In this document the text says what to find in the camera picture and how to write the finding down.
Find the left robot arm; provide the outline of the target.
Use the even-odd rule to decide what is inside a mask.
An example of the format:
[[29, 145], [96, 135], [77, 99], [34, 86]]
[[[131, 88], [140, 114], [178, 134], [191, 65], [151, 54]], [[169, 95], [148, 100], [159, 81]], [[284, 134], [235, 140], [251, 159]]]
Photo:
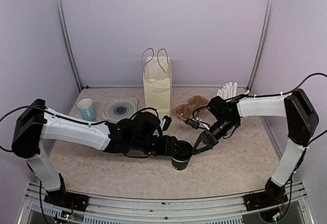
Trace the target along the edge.
[[186, 168], [192, 146], [174, 136], [164, 135], [171, 118], [159, 118], [154, 108], [144, 108], [131, 117], [117, 123], [108, 121], [90, 122], [63, 115], [45, 105], [45, 100], [36, 99], [28, 106], [16, 108], [3, 117], [23, 110], [16, 120], [11, 149], [2, 147], [26, 160], [32, 172], [41, 181], [51, 197], [59, 205], [66, 206], [72, 196], [65, 190], [63, 177], [57, 173], [44, 152], [41, 140], [61, 140], [110, 154], [127, 155], [130, 151], [142, 152], [146, 157], [170, 157], [176, 169]]

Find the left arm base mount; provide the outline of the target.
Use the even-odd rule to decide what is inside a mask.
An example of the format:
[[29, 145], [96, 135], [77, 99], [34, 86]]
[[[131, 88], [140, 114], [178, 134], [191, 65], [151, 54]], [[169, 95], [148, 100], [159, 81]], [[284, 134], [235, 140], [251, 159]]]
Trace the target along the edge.
[[89, 196], [68, 191], [50, 191], [46, 193], [44, 201], [54, 206], [85, 212]]

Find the brown cardboard cup carrier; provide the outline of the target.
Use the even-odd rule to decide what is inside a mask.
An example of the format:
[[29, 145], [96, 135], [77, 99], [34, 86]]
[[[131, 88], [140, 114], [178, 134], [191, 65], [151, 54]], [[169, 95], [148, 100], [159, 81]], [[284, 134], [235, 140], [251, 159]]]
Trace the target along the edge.
[[174, 115], [182, 121], [186, 121], [188, 118], [192, 118], [194, 110], [206, 106], [208, 102], [200, 95], [192, 96], [186, 104], [181, 104], [174, 109]]

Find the cream paper takeout bag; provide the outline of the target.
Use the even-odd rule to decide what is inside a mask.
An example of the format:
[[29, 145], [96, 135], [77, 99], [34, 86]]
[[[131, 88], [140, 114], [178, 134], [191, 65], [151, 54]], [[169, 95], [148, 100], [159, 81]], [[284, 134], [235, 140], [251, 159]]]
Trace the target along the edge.
[[155, 52], [153, 48], [143, 51], [143, 88], [147, 107], [157, 109], [160, 117], [172, 112], [172, 64], [165, 48]]

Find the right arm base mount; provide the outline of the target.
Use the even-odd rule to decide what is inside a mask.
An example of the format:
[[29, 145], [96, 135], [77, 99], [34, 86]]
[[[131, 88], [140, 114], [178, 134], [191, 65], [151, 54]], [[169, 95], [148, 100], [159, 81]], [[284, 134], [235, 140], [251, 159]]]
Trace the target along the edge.
[[277, 197], [269, 197], [265, 191], [257, 193], [249, 193], [243, 196], [244, 204], [247, 211], [268, 208], [274, 205], [279, 205], [282, 202], [287, 202], [288, 197], [285, 193]]

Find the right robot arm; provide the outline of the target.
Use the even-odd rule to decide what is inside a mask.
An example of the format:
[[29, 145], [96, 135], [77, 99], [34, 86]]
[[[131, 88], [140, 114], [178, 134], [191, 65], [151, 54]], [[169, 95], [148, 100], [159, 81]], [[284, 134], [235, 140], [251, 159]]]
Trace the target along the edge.
[[261, 195], [262, 202], [267, 206], [280, 199], [280, 188], [292, 179], [309, 145], [326, 134], [326, 131], [323, 131], [317, 136], [314, 135], [319, 116], [300, 86], [279, 94], [241, 94], [228, 99], [216, 96], [209, 101], [206, 109], [217, 121], [199, 135], [192, 149], [194, 155], [211, 150], [229, 130], [240, 126], [242, 118], [270, 116], [287, 120], [287, 146], [275, 172], [267, 182], [271, 186]]

